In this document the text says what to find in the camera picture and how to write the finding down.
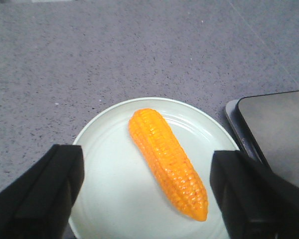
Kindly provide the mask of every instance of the white plate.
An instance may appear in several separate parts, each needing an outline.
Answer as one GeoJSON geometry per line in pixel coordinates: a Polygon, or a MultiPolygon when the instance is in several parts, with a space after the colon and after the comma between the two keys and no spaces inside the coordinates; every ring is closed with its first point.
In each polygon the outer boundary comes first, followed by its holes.
{"type": "Polygon", "coordinates": [[[215,150],[238,149],[215,120],[182,102],[139,98],[93,118],[74,141],[83,148],[85,179],[70,226],[79,239],[228,239],[209,184],[215,150]],[[136,110],[152,108],[171,126],[208,194],[209,213],[197,222],[166,199],[128,132],[136,110]]]}

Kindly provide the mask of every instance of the corn cob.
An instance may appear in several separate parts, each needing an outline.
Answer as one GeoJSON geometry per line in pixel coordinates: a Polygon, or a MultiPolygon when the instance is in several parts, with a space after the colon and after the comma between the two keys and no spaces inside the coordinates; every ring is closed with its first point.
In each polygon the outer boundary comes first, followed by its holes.
{"type": "Polygon", "coordinates": [[[197,221],[207,219],[207,193],[163,116],[141,109],[129,121],[129,132],[171,203],[197,221]]]}

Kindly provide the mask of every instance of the speckled countertop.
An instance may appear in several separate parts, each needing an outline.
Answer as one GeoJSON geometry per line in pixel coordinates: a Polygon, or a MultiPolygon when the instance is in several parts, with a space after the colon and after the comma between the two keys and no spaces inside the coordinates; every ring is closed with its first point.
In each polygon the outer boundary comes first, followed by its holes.
{"type": "Polygon", "coordinates": [[[0,4],[0,191],[107,107],[158,96],[232,134],[233,99],[299,90],[299,1],[0,4]]]}

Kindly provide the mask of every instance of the plate rim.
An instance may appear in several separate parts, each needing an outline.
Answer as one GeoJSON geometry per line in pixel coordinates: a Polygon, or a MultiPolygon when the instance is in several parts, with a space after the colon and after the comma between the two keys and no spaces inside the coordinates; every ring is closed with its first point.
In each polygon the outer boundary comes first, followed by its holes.
{"type": "Polygon", "coordinates": [[[94,122],[96,121],[98,118],[100,118],[102,115],[106,114],[107,112],[113,110],[114,108],[117,108],[121,105],[125,105],[125,104],[129,104],[131,102],[136,102],[136,101],[145,101],[145,100],[155,100],[155,101],[168,101],[168,102],[173,102],[176,104],[180,104],[186,107],[189,107],[197,112],[199,112],[200,114],[204,115],[205,117],[207,117],[210,121],[212,121],[214,124],[216,124],[217,127],[219,127],[223,133],[226,134],[226,136],[229,138],[229,140],[233,143],[233,146],[239,150],[238,145],[236,144],[235,140],[233,139],[233,137],[224,129],[224,127],[217,122],[215,119],[213,119],[211,116],[209,116],[207,113],[203,112],[202,110],[189,105],[188,103],[182,102],[182,101],[178,101],[178,100],[173,100],[173,99],[169,99],[169,98],[164,98],[164,97],[140,97],[140,98],[134,98],[134,99],[130,99],[130,100],[126,100],[126,101],[122,101],[119,102],[117,104],[114,104],[108,108],[106,108],[105,110],[99,112],[96,116],[94,116],[79,132],[79,134],[76,136],[76,138],[74,139],[72,144],[76,144],[78,142],[78,140],[80,139],[80,137],[82,136],[82,134],[84,134],[84,132],[88,129],[88,127],[94,122]]]}

